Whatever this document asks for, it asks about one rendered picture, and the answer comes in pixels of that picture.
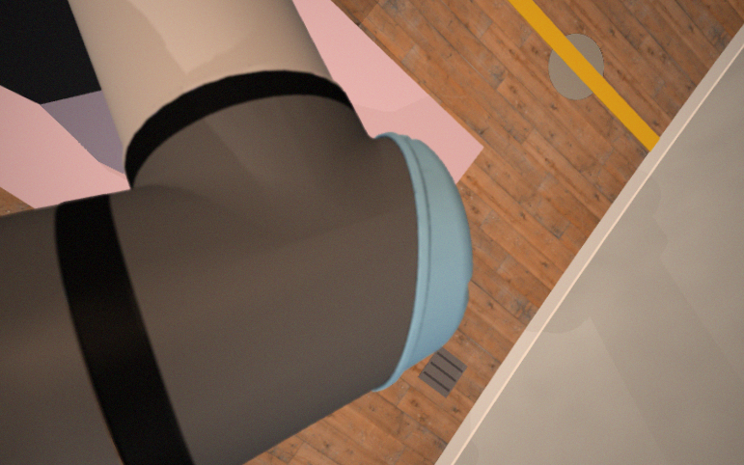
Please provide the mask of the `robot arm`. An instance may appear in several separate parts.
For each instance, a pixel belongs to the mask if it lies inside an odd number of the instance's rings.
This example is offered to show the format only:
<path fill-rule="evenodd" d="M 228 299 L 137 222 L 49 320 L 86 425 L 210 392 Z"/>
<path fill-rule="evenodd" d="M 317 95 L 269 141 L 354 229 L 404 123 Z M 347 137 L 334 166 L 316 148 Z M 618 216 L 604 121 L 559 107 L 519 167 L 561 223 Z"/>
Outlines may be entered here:
<path fill-rule="evenodd" d="M 0 216 L 0 465 L 243 465 L 453 336 L 455 181 L 292 0 L 68 1 L 130 189 Z"/>

